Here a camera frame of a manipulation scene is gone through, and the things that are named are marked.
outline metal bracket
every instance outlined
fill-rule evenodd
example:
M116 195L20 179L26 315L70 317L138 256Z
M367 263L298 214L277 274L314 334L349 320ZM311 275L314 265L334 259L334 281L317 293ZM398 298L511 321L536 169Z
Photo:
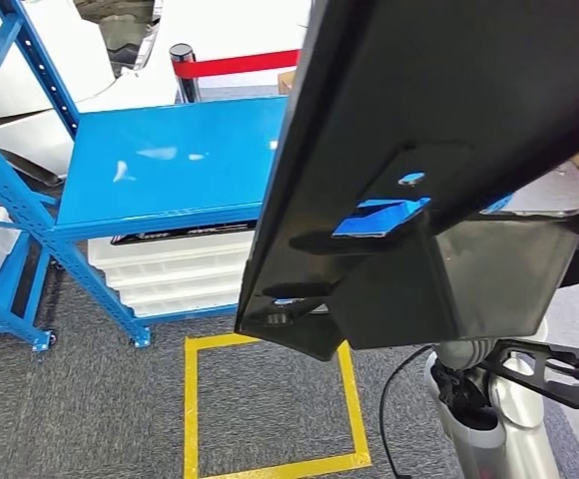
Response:
M526 376L505 367L504 362L512 353L524 353L533 358L535 362L533 374ZM559 361L569 367L548 363L549 360ZM563 384L545 377L545 372L549 368L579 381L579 348L577 347L501 339L478 366L561 404L579 409L579 384Z
M137 347L149 344L149 331L134 322L128 307L121 304L117 296L107 288L74 244L61 239L55 232L54 219L1 156L0 205L88 291L133 339Z

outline blue shelf top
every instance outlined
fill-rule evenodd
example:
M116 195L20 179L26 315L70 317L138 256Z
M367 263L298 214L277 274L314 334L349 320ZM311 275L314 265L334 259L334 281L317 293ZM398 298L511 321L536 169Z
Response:
M28 255L30 237L27 233L21 232L15 247L3 261L0 269L0 306L6 309L12 307L15 294L19 285L21 271ZM0 326L0 332L6 332Z
M56 228L92 238L257 219L286 100L82 115Z

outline shelf caster wheel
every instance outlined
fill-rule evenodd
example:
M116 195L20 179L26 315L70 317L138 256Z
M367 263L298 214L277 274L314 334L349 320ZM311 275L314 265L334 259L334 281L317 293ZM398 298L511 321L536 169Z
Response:
M55 342L57 342L57 335L53 331L43 331L43 336L45 337L39 338L34 341L32 346L32 350L34 352L45 352L50 349Z
M151 344L151 340L150 339L150 336L149 336L149 329L147 329L146 327L146 328L144 328L144 330L145 330L145 332L147 332L147 336L146 336L144 339L143 339L141 341L135 341L134 339L131 338L130 341L129 341L130 346L133 346L133 347L135 347L135 348L138 349L138 348L147 347L147 346L151 345Z
M54 258L50 259L50 267L52 267L52 269L55 269L57 271L64 271L65 270L65 268L63 267L60 262L58 262L58 261L57 261L57 260L55 260Z

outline red barrier rope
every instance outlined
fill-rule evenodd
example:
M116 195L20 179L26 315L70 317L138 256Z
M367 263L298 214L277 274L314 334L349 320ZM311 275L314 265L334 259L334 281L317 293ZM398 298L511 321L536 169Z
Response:
M257 72L274 68L295 67L299 50L262 53L246 57L222 58L202 62L172 62L174 73L183 79L229 75L232 73Z

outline gray carpet floor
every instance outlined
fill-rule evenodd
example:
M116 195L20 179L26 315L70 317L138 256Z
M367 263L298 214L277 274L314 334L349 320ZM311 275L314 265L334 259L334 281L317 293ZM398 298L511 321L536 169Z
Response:
M575 189L578 172L566 166L510 207L579 207L570 204ZM551 340L579 345L579 286L558 291L547 316ZM230 331L233 318L157 325L151 347L137 350L67 274L49 269L36 324L56 330L58 341L33 354L0 335L0 478L180 478L183 341ZM372 465L321 477L391 477L379 401L387 377L413 350L353 353ZM392 452L416 478L462 477L423 387L423 363L391 390L385 417ZM262 342L203 350L197 391L199 477L353 450L337 361ZM549 401L546 410L561 476L579 479L579 412Z

